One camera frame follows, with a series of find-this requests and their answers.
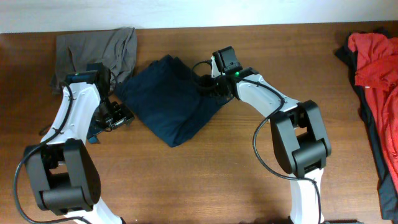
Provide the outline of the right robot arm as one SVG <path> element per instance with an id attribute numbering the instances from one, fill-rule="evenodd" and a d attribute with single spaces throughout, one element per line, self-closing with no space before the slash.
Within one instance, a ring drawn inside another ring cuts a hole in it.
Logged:
<path id="1" fill-rule="evenodd" d="M 289 223 L 324 223 L 321 181 L 331 144 L 318 105 L 301 102 L 267 83 L 255 69 L 244 68 L 231 46 L 213 52 L 204 61 L 210 75 L 197 83 L 202 91 L 216 96 L 233 96 L 263 115 L 252 137 L 259 162 L 273 175 L 288 180 L 292 195 Z M 259 130 L 269 123 L 276 161 L 283 173 L 271 169 L 257 149 Z"/>

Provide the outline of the navy blue garment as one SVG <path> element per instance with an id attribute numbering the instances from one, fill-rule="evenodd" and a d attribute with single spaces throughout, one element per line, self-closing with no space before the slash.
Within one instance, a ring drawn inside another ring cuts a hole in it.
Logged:
<path id="1" fill-rule="evenodd" d="M 161 140 L 176 147 L 196 135 L 228 99 L 200 93 L 199 77 L 166 55 L 119 83 L 115 95 Z"/>

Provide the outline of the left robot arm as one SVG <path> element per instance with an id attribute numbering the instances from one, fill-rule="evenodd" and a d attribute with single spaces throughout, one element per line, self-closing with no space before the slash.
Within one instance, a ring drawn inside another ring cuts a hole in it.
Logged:
<path id="1" fill-rule="evenodd" d="M 63 98 L 40 144 L 26 147 L 26 168 L 37 206 L 59 216 L 58 222 L 124 223 L 101 198 L 100 175 L 86 149 L 97 135 L 130 124 L 134 115 L 109 100 L 116 76 L 102 63 L 62 80 Z"/>

